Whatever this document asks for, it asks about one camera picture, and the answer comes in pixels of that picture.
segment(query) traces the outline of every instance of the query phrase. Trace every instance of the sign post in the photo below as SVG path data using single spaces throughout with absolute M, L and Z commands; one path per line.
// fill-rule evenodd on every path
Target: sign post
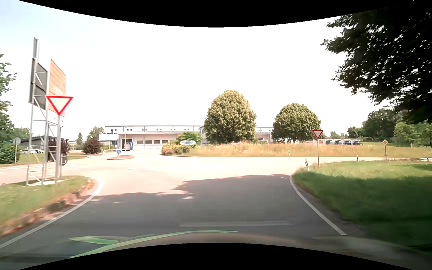
M 16 137 L 12 140 L 12 143 L 14 144 L 14 163 L 16 164 L 17 160 L 17 153 L 18 153 L 18 145 L 21 144 L 21 139 Z
M 382 144 L 384 144 L 384 160 L 387 161 L 388 160 L 388 153 L 386 151 L 386 145 L 388 144 L 388 141 L 386 139 L 384 139 L 384 141 L 382 141 Z
M 46 95 L 46 99 L 49 101 L 51 106 L 57 113 L 57 141 L 56 141 L 56 166 L 55 166 L 55 177 L 54 183 L 58 186 L 58 181 L 61 177 L 61 114 L 64 109 L 68 106 L 69 102 L 73 99 L 72 96 L 63 95 Z
M 323 134 L 322 130 L 313 130 L 312 133 L 314 136 L 316 136 L 316 140 L 318 141 L 318 168 L 319 168 L 319 138 L 321 137 L 321 134 Z

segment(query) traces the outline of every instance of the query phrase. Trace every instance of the red brick curb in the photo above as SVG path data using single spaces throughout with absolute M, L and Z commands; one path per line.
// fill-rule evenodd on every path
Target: red brick curb
M 45 216 L 51 213 L 60 211 L 63 208 L 69 206 L 73 206 L 74 205 L 73 203 L 76 200 L 81 199 L 84 193 L 87 190 L 92 189 L 96 184 L 96 181 L 92 178 L 90 178 L 88 182 L 89 183 L 86 186 L 84 186 L 81 190 L 68 193 L 63 197 L 59 198 L 55 203 L 39 208 L 38 210 L 33 211 L 32 213 L 25 214 L 19 218 L 16 218 L 14 220 L 11 220 L 9 222 L 0 225 L 0 238 L 15 233 L 17 231 L 20 231 L 28 227 L 29 225 L 34 224 L 35 222 L 39 221 L 40 219 L 44 218 Z

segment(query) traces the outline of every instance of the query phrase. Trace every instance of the guardrail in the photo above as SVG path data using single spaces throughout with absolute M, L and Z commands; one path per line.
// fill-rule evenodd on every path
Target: guardrail
M 432 161 L 432 157 L 416 157 L 405 159 L 393 159 L 392 161 Z

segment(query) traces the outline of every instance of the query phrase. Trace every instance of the building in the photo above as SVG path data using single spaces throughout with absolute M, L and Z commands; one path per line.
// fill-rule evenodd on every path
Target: building
M 271 138 L 272 127 L 256 127 L 258 139 L 273 142 Z M 200 132 L 201 144 L 207 144 L 206 132 L 201 125 L 118 125 L 105 126 L 106 133 L 99 134 L 99 142 L 104 145 L 113 145 L 117 149 L 161 148 L 185 131 Z

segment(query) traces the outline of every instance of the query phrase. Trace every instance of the traffic island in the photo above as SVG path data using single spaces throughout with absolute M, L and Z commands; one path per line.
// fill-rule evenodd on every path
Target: traffic island
M 108 157 L 106 159 L 112 161 L 112 160 L 128 160 L 132 158 L 134 158 L 134 156 L 132 155 L 119 155 L 119 156 Z

